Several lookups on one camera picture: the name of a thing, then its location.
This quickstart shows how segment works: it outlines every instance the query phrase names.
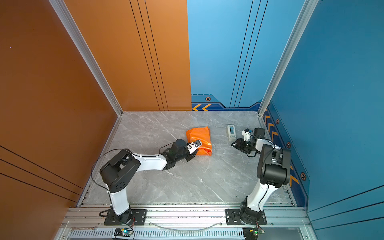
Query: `orange plastic bag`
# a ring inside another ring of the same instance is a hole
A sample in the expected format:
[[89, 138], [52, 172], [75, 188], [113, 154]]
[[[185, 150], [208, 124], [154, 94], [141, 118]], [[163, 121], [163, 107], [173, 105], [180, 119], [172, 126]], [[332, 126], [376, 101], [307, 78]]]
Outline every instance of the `orange plastic bag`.
[[192, 128], [186, 134], [188, 142], [200, 140], [202, 143], [196, 155], [212, 156], [211, 130], [208, 127]]

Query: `black mounting plate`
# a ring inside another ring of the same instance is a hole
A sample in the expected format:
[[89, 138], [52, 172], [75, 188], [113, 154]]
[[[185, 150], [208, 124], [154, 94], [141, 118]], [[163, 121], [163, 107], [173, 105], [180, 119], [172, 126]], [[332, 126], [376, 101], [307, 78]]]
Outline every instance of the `black mounting plate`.
[[[135, 226], [143, 226], [145, 219], [147, 217], [146, 209], [132, 209], [132, 214], [135, 217]], [[119, 217], [115, 214], [112, 209], [109, 209], [107, 212], [107, 216], [105, 217], [104, 225], [105, 226], [113, 226], [113, 225], [132, 225], [133, 220], [130, 219], [127, 224], [124, 224], [119, 221]]]
[[[226, 209], [225, 216], [227, 219], [227, 225], [256, 225], [256, 222], [252, 222], [251, 224], [243, 224], [240, 220], [240, 209]], [[257, 223], [259, 225], [267, 224], [264, 211], [262, 212], [262, 215], [258, 218]]]

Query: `black line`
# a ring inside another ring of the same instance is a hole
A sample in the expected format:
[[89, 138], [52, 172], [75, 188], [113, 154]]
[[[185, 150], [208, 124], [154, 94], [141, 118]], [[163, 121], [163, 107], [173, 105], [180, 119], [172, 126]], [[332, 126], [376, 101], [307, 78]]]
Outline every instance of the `black line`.
[[263, 19], [264, 19], [265, 10], [266, 10], [266, 7], [267, 7], [267, 5], [268, 5], [268, 0], [267, 0], [267, 2], [266, 2], [266, 5], [265, 5], [265, 9], [264, 9], [264, 14], [263, 14], [262, 22], [260, 23], [259, 32], [257, 33], [257, 37], [256, 37], [255, 46], [253, 47], [253, 52], [252, 52], [251, 61], [249, 62], [249, 66], [248, 66], [247, 75], [245, 76], [245, 80], [244, 80], [243, 90], [241, 91], [241, 95], [240, 95], [239, 104], [238, 104], [237, 106], [240, 106], [241, 97], [243, 96], [243, 91], [244, 91], [244, 87], [245, 87], [245, 82], [247, 81], [247, 77], [248, 77], [248, 73], [249, 73], [249, 68], [251, 67], [251, 63], [252, 63], [253, 54], [255, 53], [256, 43], [257, 43], [257, 40], [259, 39], [260, 29], [262, 28]]
[[[382, 201], [382, 202], [378, 202], [378, 203], [375, 203], [375, 204], [371, 204], [371, 205], [367, 205], [367, 206], [364, 206], [364, 207], [359, 207], [359, 208], [356, 208], [356, 209], [348, 210], [348, 211], [341, 212], [341, 213], [338, 213], [338, 214], [333, 214], [333, 215], [330, 215], [330, 216], [327, 216], [327, 217], [333, 217], [333, 216], [336, 216], [336, 215], [339, 215], [339, 214], [344, 214], [344, 213], [346, 213], [346, 212], [351, 212], [351, 211], [355, 211], [355, 210], [363, 209], [363, 208], [366, 208], [366, 207], [375, 206], [375, 205], [377, 205], [377, 204], [382, 204], [382, 203], [384, 203], [384, 201]], [[327, 218], [327, 217], [322, 217], [322, 218], [318, 218], [318, 219], [315, 219], [315, 220], [311, 220], [311, 222], [313, 222], [313, 221], [317, 221], [317, 220], [320, 220], [320, 219], [324, 219], [324, 218]]]
[[327, 204], [327, 205], [325, 205], [325, 206], [322, 206], [322, 207], [319, 207], [319, 208], [313, 209], [313, 210], [311, 210], [311, 211], [308, 211], [308, 212], [312, 212], [312, 211], [315, 211], [315, 210], [321, 209], [321, 208], [323, 208], [323, 207], [327, 207], [327, 206], [329, 206], [329, 205], [332, 205], [332, 204], [335, 204], [335, 203], [338, 203], [338, 202], [341, 202], [341, 201], [347, 200], [347, 199], [349, 199], [349, 198], [352, 198], [352, 197], [356, 197], [356, 196], [358, 196], [358, 195], [364, 194], [364, 193], [366, 193], [366, 192], [370, 192], [370, 191], [372, 191], [372, 190], [375, 190], [375, 189], [378, 189], [378, 188], [381, 188], [381, 187], [384, 187], [384, 185], [381, 185], [381, 186], [378, 186], [378, 187], [375, 187], [375, 188], [369, 189], [369, 190], [367, 190], [367, 191], [365, 191], [365, 192], [361, 192], [361, 193], [359, 193], [359, 194], [356, 194], [356, 195], [353, 195], [353, 196], [350, 196], [350, 197], [347, 197], [347, 198], [344, 198], [344, 199], [338, 200], [338, 201], [336, 201], [336, 202], [333, 202], [333, 203], [331, 203], [331, 204]]
[[232, 104], [233, 92], [234, 92], [234, 90], [235, 90], [235, 86], [236, 86], [236, 78], [237, 78], [237, 73], [238, 73], [238, 71], [239, 71], [241, 55], [243, 54], [243, 48], [244, 48], [244, 42], [245, 42], [245, 36], [247, 35], [248, 24], [249, 24], [249, 18], [251, 17], [251, 12], [252, 12], [252, 6], [253, 6], [253, 0], [252, 0], [252, 4], [251, 4], [251, 10], [249, 10], [249, 16], [248, 16], [247, 27], [245, 28], [245, 34], [244, 34], [244, 40], [243, 40], [243, 46], [241, 47], [240, 59], [239, 59], [239, 64], [237, 65], [237, 71], [236, 71], [236, 76], [235, 76], [235, 83], [233, 84], [232, 96], [231, 96], [231, 101], [230, 101], [230, 103], [229, 103], [229, 107], [231, 107], [231, 104]]
[[144, 3], [145, 3], [145, 8], [146, 8], [146, 10], [147, 10], [148, 21], [149, 21], [149, 27], [150, 27], [150, 29], [151, 29], [152, 40], [153, 40], [153, 46], [155, 47], [155, 54], [156, 54], [156, 58], [157, 58], [157, 65], [159, 66], [160, 79], [161, 79], [161, 84], [163, 85], [163, 91], [164, 91], [164, 97], [165, 97], [165, 99], [166, 99], [167, 110], [169, 111], [169, 108], [168, 108], [168, 101], [167, 101], [167, 95], [166, 95], [166, 90], [164, 89], [163, 77], [162, 77], [162, 75], [161, 75], [160, 63], [159, 63], [159, 58], [158, 58], [158, 56], [157, 56], [156, 45], [155, 45], [155, 39], [153, 38], [152, 26], [151, 26], [151, 21], [149, 20], [149, 14], [148, 14], [148, 8], [147, 8], [147, 2], [146, 2], [146, 0], [144, 0]]
[[52, 193], [53, 195], [56, 195], [56, 196], [62, 197], [62, 198], [64, 198], [64, 199], [67, 199], [67, 200], [69, 200], [69, 201], [72, 201], [72, 202], [75, 202], [75, 203], [77, 203], [77, 202], [76, 202], [76, 201], [74, 201], [74, 200], [68, 199], [68, 198], [66, 198], [66, 197], [60, 196], [60, 195], [58, 195], [58, 194], [56, 194], [56, 193], [53, 193], [53, 192], [50, 192], [50, 191], [44, 190], [44, 189], [42, 189], [42, 188], [36, 187], [36, 186], [34, 186], [34, 185], [32, 185], [32, 184], [29, 184], [29, 183], [23, 182], [23, 181], [21, 181], [21, 180], [18, 180], [18, 179], [16, 179], [16, 178], [10, 177], [10, 176], [8, 176], [8, 175], [5, 175], [5, 174], [3, 174], [3, 173], [0, 173], [0, 174], [1, 174], [1, 175], [3, 175], [3, 176], [6, 176], [6, 177], [12, 178], [13, 180], [16, 180], [16, 181], [19, 181], [19, 182], [25, 183], [25, 184], [27, 184], [27, 185], [29, 185], [29, 186], [32, 186], [32, 187], [35, 187], [35, 188], [37, 188], [37, 189], [40, 189], [40, 190], [43, 190], [43, 191], [46, 191], [46, 192]]
[[149, 72], [149, 76], [150, 76], [150, 78], [151, 78], [151, 82], [152, 82], [152, 86], [153, 86], [153, 92], [155, 93], [155, 97], [156, 97], [156, 101], [157, 101], [157, 106], [159, 107], [159, 111], [161, 111], [161, 110], [160, 110], [160, 105], [159, 105], [159, 100], [157, 99], [157, 95], [156, 95], [156, 91], [155, 91], [155, 85], [153, 84], [151, 71], [149, 70], [149, 65], [148, 65], [147, 57], [145, 56], [145, 51], [144, 51], [143, 42], [141, 41], [141, 36], [140, 36], [140, 32], [139, 32], [139, 27], [137, 26], [135, 13], [133, 12], [133, 7], [132, 7], [132, 2], [131, 2], [131, 0], [129, 0], [129, 3], [130, 3], [130, 5], [131, 5], [133, 18], [135, 19], [136, 28], [137, 28], [137, 33], [139, 34], [139, 38], [140, 38], [140, 42], [141, 42], [141, 47], [143, 48], [143, 53], [144, 53], [145, 61], [147, 62], [148, 72]]
[[13, 153], [13, 154], [15, 154], [16, 156], [19, 156], [19, 157], [21, 157], [22, 159], [24, 159], [24, 160], [26, 160], [26, 161], [28, 161], [28, 162], [30, 162], [30, 163], [32, 163], [32, 164], [34, 164], [34, 165], [36, 165], [36, 166], [40, 167], [40, 168], [42, 168], [42, 169], [46, 170], [47, 172], [50, 172], [50, 173], [52, 173], [53, 175], [55, 175], [55, 176], [57, 176], [57, 177], [59, 177], [59, 178], [61, 178], [61, 179], [65, 180], [65, 181], [67, 181], [67, 182], [69, 182], [69, 183], [72, 183], [73, 185], [75, 185], [75, 186], [77, 186], [77, 187], [79, 187], [79, 188], [83, 189], [82, 187], [80, 187], [80, 186], [78, 186], [78, 185], [74, 184], [73, 182], [70, 182], [70, 181], [66, 180], [65, 178], [63, 178], [63, 177], [60, 177], [59, 175], [57, 175], [57, 174], [55, 174], [55, 173], [53, 173], [53, 172], [49, 171], [48, 169], [45, 169], [45, 168], [43, 168], [43, 167], [42, 167], [42, 166], [40, 166], [40, 165], [37, 165], [36, 163], [34, 163], [34, 162], [32, 162], [32, 161], [30, 161], [30, 160], [26, 159], [25, 157], [22, 157], [22, 156], [20, 156], [19, 154], [15, 153], [15, 152], [12, 152], [11, 150], [9, 150], [9, 149], [7, 149], [7, 148], [5, 148], [5, 147], [1, 146], [1, 145], [0, 145], [0, 147], [2, 147], [2, 148], [4, 148], [5, 150], [7, 150], [7, 151], [9, 151], [9, 152], [11, 152], [11, 153]]
[[137, 0], [137, 5], [139, 6], [139, 12], [140, 12], [141, 21], [142, 21], [142, 23], [143, 23], [143, 27], [144, 27], [145, 38], [147, 38], [148, 49], [149, 49], [149, 55], [151, 56], [152, 66], [153, 66], [153, 71], [155, 72], [155, 77], [156, 77], [156, 82], [157, 82], [157, 88], [159, 89], [159, 94], [160, 94], [161, 104], [163, 105], [163, 110], [165, 110], [164, 103], [163, 103], [163, 97], [161, 96], [161, 92], [160, 92], [159, 81], [157, 80], [157, 74], [156, 74], [155, 64], [153, 63], [153, 58], [152, 58], [152, 53], [151, 53], [151, 47], [149, 46], [149, 41], [148, 41], [148, 37], [147, 37], [147, 31], [145, 30], [145, 25], [144, 25], [143, 15], [141, 14], [141, 9], [140, 9], [139, 0]]
[[318, 228], [318, 229], [314, 229], [314, 230], [321, 230], [321, 229], [326, 229], [326, 228], [331, 228], [331, 227], [339, 227], [339, 226], [344, 226], [344, 225], [349, 225], [349, 224], [354, 224], [354, 223], [359, 223], [359, 222], [368, 222], [368, 221], [382, 219], [382, 218], [384, 218], [384, 217], [376, 217], [376, 218], [371, 218], [371, 219], [357, 221], [357, 222], [350, 222], [350, 223], [345, 223], [345, 224], [340, 224], [340, 225], [335, 225], [335, 226], [330, 226], [330, 227]]
[[62, 187], [62, 186], [60, 186], [60, 185], [58, 185], [58, 184], [56, 184], [56, 183], [54, 183], [54, 182], [51, 182], [51, 181], [49, 181], [49, 180], [47, 180], [47, 179], [45, 179], [45, 178], [42, 178], [42, 177], [40, 177], [40, 176], [37, 176], [36, 174], [33, 174], [33, 173], [31, 173], [31, 172], [29, 172], [29, 171], [27, 171], [27, 170], [25, 170], [25, 169], [22, 169], [21, 167], [18, 167], [18, 166], [16, 166], [16, 165], [13, 165], [13, 164], [10, 163], [10, 162], [7, 162], [7, 161], [5, 161], [5, 160], [3, 160], [3, 159], [1, 159], [1, 158], [0, 158], [0, 160], [3, 161], [3, 162], [8, 163], [9, 165], [12, 165], [12, 166], [14, 166], [14, 167], [17, 167], [18, 169], [21, 169], [21, 170], [23, 170], [23, 171], [25, 171], [25, 172], [27, 172], [27, 173], [30, 173], [30, 174], [32, 174], [32, 175], [34, 175], [34, 176], [36, 176], [36, 177], [39, 177], [39, 178], [41, 178], [41, 179], [44, 179], [44, 180], [46, 180], [47, 182], [50, 182], [50, 183], [52, 183], [52, 184], [54, 184], [54, 185], [56, 185], [56, 186], [59, 186], [59, 187], [61, 187], [61, 188], [64, 188], [65, 190], [68, 190], [68, 191], [73, 192], [73, 193], [75, 193], [75, 194], [77, 194], [77, 195], [80, 196], [80, 194], [78, 194], [78, 193], [76, 193], [76, 192], [74, 192], [74, 191], [71, 191], [71, 190], [69, 190], [69, 189], [66, 189], [65, 187]]
[[238, 96], [238, 94], [239, 94], [239, 89], [240, 89], [240, 85], [241, 85], [241, 79], [243, 78], [243, 73], [244, 73], [245, 64], [247, 63], [247, 57], [248, 57], [249, 47], [251, 46], [251, 42], [252, 42], [253, 31], [255, 30], [255, 25], [256, 25], [257, 16], [259, 15], [260, 3], [259, 3], [259, 8], [257, 8], [257, 13], [256, 13], [256, 18], [255, 18], [255, 23], [253, 24], [253, 29], [252, 29], [251, 39], [249, 40], [249, 45], [248, 45], [247, 54], [246, 54], [246, 56], [245, 56], [245, 61], [244, 61], [244, 66], [243, 66], [243, 71], [242, 71], [242, 73], [241, 73], [241, 77], [240, 77], [239, 88], [237, 89], [237, 94], [236, 94], [236, 98], [235, 98], [235, 103], [234, 103], [233, 106], [236, 105], [237, 96]]

